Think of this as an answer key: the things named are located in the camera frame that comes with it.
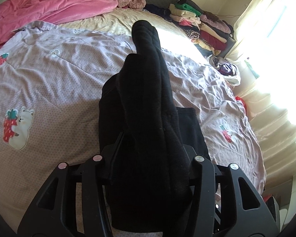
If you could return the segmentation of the lilac strawberry patterned quilt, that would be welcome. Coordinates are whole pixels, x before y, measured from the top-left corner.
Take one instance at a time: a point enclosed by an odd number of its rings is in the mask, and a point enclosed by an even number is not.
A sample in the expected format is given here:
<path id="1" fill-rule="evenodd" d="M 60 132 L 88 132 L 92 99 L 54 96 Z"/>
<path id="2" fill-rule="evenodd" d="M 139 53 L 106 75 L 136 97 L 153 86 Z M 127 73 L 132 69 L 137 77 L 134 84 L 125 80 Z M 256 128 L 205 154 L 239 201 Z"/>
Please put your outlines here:
<path id="1" fill-rule="evenodd" d="M 102 87 L 134 50 L 128 36 L 44 22 L 0 49 L 0 214 L 11 229 L 58 163 L 99 152 Z M 238 164 L 262 192 L 262 153 L 242 103 L 203 58 L 161 52 L 174 103 L 195 109 L 212 162 Z"/>

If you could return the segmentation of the black sweatshirt with orange print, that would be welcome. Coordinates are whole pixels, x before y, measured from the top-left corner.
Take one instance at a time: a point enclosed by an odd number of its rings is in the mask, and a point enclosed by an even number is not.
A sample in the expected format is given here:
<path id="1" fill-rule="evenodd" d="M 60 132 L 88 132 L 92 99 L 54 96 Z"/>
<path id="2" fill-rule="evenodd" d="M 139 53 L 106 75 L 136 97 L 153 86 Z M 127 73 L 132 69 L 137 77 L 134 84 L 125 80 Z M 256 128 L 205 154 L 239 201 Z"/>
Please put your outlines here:
<path id="1" fill-rule="evenodd" d="M 147 21 L 132 26 L 136 47 L 103 86 L 100 151 L 109 169 L 106 200 L 112 226 L 163 236 L 211 235 L 201 222 L 214 213 L 215 168 L 196 112 L 173 101 L 158 32 Z"/>

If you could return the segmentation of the purple and white garment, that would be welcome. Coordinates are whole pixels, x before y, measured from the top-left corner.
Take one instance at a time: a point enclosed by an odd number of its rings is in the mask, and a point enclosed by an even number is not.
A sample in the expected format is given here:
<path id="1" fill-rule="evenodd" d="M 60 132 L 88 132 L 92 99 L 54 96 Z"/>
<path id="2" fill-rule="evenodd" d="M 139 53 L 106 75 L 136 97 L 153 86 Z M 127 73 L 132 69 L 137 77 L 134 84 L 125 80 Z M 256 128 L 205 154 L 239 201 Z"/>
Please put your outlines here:
<path id="1" fill-rule="evenodd" d="M 240 71 L 236 65 L 222 57 L 213 55 L 208 57 L 207 60 L 230 85 L 239 86 L 241 84 Z"/>

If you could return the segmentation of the cream window curtain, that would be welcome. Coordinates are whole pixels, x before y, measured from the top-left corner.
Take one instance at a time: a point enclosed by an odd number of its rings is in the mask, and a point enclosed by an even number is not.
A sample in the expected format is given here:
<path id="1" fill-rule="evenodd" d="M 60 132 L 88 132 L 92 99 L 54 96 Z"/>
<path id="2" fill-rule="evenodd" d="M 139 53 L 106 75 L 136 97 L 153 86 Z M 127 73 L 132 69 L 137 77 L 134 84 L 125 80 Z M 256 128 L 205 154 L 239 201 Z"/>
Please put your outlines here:
<path id="1" fill-rule="evenodd" d="M 227 58 L 241 70 L 237 93 L 271 188 L 296 174 L 296 0 L 251 0 L 234 30 Z"/>

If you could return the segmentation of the stack of folded clothes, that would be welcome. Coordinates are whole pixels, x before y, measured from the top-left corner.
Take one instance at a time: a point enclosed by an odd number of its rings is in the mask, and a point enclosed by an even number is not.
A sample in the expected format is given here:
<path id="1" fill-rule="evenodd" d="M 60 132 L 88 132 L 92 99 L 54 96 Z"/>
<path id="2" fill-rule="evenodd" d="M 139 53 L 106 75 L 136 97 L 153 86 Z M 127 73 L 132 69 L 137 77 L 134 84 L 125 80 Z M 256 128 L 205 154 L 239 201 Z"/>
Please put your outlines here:
<path id="1" fill-rule="evenodd" d="M 235 44 L 234 28 L 218 15 L 201 9 L 192 0 L 169 5 L 169 18 L 203 56 L 225 57 Z"/>

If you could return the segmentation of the dark navy garment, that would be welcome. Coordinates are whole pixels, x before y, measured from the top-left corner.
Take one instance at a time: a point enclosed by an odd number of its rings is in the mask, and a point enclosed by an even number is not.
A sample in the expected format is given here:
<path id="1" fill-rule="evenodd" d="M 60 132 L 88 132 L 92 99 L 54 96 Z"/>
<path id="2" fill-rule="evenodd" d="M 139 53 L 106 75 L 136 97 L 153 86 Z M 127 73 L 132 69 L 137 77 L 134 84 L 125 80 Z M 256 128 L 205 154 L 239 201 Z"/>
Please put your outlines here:
<path id="1" fill-rule="evenodd" d="M 153 5 L 153 4 L 147 4 L 147 5 L 145 5 L 145 7 L 143 9 L 163 18 L 164 20 L 166 20 L 168 22 L 174 22 L 174 20 L 170 16 L 169 9 L 160 8 L 160 7 Z"/>

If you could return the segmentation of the cream yellow bed sheet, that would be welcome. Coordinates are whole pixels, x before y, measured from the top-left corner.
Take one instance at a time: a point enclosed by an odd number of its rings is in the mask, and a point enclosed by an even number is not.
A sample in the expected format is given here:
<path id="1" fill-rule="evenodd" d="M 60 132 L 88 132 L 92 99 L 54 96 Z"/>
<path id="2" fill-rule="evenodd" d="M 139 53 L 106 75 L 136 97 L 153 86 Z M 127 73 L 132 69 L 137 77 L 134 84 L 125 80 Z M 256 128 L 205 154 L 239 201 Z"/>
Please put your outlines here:
<path id="1" fill-rule="evenodd" d="M 174 54 L 189 57 L 197 63 L 207 63 L 207 60 L 183 30 L 150 12 L 115 8 L 113 11 L 99 16 L 76 20 L 60 26 L 131 36 L 132 25 L 139 20 L 146 20 L 156 28 L 162 48 Z"/>

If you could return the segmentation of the pink comforter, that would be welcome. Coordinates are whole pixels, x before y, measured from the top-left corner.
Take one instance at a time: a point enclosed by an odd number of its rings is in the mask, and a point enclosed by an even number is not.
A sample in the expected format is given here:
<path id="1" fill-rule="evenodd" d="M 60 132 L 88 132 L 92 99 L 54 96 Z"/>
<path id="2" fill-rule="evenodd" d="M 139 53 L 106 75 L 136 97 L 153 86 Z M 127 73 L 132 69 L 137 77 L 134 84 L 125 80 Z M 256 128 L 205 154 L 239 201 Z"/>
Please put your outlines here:
<path id="1" fill-rule="evenodd" d="M 14 30 L 30 22 L 69 23 L 111 12 L 117 4 L 117 0 L 6 0 L 0 4 L 0 49 Z"/>

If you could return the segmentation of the red item beside bed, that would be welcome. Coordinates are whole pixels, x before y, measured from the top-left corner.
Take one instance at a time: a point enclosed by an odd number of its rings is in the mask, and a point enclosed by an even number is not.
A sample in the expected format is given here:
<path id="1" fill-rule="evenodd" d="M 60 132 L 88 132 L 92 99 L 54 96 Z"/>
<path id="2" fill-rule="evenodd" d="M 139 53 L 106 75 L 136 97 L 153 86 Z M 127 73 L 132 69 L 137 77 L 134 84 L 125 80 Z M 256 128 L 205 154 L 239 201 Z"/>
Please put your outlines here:
<path id="1" fill-rule="evenodd" d="M 237 101 L 241 102 L 241 104 L 242 104 L 242 106 L 243 106 L 243 108 L 245 110 L 245 113 L 247 114 L 247 105 L 246 105 L 246 102 L 241 97 L 239 97 L 239 96 L 236 96 L 235 99 Z"/>

